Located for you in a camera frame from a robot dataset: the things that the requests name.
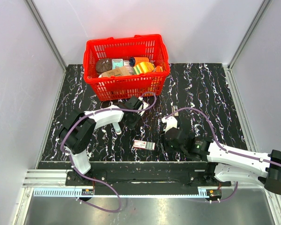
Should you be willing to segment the white silver staple remover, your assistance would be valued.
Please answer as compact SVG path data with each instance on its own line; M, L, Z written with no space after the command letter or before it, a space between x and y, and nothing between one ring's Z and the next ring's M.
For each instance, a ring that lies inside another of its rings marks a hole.
M113 127L114 127L115 132L116 132L117 135L120 135L122 133L121 127L120 127L120 125L118 123L114 123Z

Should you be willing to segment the red white staple box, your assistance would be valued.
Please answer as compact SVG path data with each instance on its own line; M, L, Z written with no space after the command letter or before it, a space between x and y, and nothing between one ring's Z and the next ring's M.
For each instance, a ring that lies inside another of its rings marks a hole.
M146 142L141 140L134 140L133 147L137 149L144 149L144 150L154 150L155 143L154 142Z

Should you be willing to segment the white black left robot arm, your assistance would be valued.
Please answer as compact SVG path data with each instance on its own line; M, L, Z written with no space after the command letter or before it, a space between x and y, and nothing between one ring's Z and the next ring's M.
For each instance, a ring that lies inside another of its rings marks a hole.
M119 135L120 122L133 129L148 107L149 104L141 97L133 96L124 104L111 105L95 111L72 112L70 119L59 132L59 140L65 142L63 150L71 156L74 167L78 170L75 178L81 185L88 185L92 180L87 146L93 132L111 124Z

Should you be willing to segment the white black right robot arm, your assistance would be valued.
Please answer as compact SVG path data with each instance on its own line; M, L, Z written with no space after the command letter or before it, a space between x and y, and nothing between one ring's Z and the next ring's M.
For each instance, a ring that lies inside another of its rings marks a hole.
M206 138L191 137L178 128L161 133L162 150L182 153L188 161L207 162L211 170L204 173L206 184L239 181L261 185L281 195L281 151L250 152L217 144Z

